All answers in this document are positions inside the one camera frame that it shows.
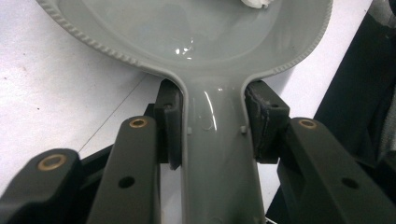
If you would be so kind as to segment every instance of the screw hole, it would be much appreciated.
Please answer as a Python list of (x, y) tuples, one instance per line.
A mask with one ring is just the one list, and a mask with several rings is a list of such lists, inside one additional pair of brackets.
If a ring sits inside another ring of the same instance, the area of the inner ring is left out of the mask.
[(139, 119), (139, 120), (134, 121), (133, 125), (140, 126), (140, 125), (142, 125), (144, 123), (145, 122), (143, 120)]
[(131, 176), (125, 176), (119, 181), (119, 187), (121, 189), (128, 189), (134, 184), (134, 178)]
[(317, 128), (317, 124), (309, 119), (301, 119), (299, 121), (300, 125), (304, 126), (307, 129), (316, 129)]
[(133, 128), (143, 128), (148, 124), (145, 119), (134, 119), (132, 120), (129, 125)]
[(343, 182), (343, 184), (351, 189), (358, 189), (359, 188), (359, 184), (356, 183), (356, 181), (354, 179), (351, 178), (342, 178), (341, 181)]
[(53, 154), (44, 158), (38, 165), (40, 171), (50, 171), (61, 167), (66, 162), (66, 156), (63, 154)]

